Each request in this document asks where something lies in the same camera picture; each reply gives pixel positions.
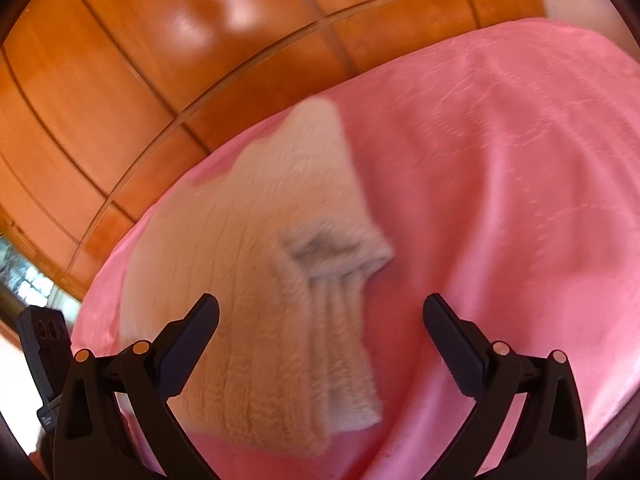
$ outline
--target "ribbed knit fabric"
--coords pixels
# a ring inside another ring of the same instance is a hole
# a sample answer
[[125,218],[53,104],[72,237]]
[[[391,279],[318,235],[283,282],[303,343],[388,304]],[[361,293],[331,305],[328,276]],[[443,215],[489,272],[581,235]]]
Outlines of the ribbed knit fabric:
[[392,257],[373,225],[337,109],[300,103],[204,184],[183,182],[132,254],[120,343],[152,340],[203,292],[220,325],[182,395],[185,428],[318,454],[382,409],[362,345],[362,289]]

